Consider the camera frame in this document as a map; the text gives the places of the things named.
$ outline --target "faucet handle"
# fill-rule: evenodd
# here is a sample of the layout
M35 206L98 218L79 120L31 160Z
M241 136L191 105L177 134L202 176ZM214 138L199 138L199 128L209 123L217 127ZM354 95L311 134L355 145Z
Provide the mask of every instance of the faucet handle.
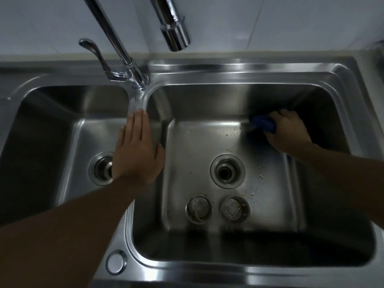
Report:
M110 79L111 81L117 81L117 82L126 81L124 72L114 71L108 66L107 62L101 55L101 52L98 46L96 45L96 43L94 43L92 40L88 38L81 38L79 40L79 45L85 49L88 49L91 53L93 53L98 58L108 79Z

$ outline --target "forearm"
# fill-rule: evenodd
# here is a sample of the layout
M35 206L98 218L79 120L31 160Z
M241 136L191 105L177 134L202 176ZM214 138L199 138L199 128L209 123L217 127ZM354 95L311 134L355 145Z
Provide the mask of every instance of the forearm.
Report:
M312 143L292 155L334 182L352 206L384 228L384 162L325 150Z
M141 185L107 187L0 229L4 287L85 287ZM22 263L23 277L15 268Z

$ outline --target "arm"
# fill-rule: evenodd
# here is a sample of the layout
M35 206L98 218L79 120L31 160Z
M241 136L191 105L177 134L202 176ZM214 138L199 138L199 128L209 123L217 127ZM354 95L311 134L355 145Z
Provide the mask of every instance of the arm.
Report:
M352 206L384 228L384 162L322 149L311 142L295 111L279 112L270 114L276 122L276 134L265 133L269 143L276 150L311 165L338 185Z
M163 165L139 110L119 132L111 184L0 229L2 287L87 287L125 210Z

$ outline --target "person's left hand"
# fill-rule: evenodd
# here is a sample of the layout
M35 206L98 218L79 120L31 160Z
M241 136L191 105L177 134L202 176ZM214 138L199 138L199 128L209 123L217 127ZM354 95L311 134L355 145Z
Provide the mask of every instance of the person's left hand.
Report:
M152 183L164 167L165 151L161 144L153 153L148 113L142 109L127 118L119 131L112 160L112 178L129 177L141 185Z

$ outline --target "round metal button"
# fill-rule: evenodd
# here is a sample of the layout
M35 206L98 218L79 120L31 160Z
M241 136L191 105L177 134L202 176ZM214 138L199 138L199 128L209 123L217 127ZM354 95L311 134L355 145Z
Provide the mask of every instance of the round metal button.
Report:
M122 250L115 250L109 254L106 268L111 275L121 274L127 265L127 255Z

